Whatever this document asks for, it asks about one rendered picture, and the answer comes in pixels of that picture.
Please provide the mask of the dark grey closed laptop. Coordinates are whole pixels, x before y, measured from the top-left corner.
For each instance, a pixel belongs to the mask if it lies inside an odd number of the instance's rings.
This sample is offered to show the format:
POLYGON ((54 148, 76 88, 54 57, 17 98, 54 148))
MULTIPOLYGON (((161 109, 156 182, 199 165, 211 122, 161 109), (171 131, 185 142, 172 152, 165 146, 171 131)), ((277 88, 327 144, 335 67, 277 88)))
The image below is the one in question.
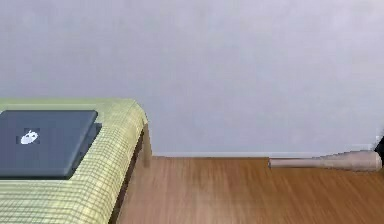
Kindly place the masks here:
POLYGON ((0 179, 70 178, 102 125, 95 110, 0 112, 0 179))

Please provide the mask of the black object at wall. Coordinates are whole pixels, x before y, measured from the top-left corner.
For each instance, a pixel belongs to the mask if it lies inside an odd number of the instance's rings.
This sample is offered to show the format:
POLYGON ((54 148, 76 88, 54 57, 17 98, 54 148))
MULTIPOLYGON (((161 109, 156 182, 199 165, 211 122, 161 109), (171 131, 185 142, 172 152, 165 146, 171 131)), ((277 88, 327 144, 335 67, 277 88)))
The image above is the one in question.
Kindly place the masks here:
POLYGON ((380 157, 384 157, 384 136, 380 139, 374 151, 378 153, 380 157))

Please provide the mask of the bed with yellow-green checked cover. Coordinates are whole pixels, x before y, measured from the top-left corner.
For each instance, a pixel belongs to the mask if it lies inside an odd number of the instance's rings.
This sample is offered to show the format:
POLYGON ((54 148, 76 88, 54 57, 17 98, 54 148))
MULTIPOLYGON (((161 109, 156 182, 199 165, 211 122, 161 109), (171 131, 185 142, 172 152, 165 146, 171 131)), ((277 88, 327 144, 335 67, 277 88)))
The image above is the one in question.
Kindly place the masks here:
POLYGON ((135 150, 148 129, 132 99, 5 99, 4 110, 95 110, 102 125, 65 180, 0 179, 0 224, 108 224, 135 150))

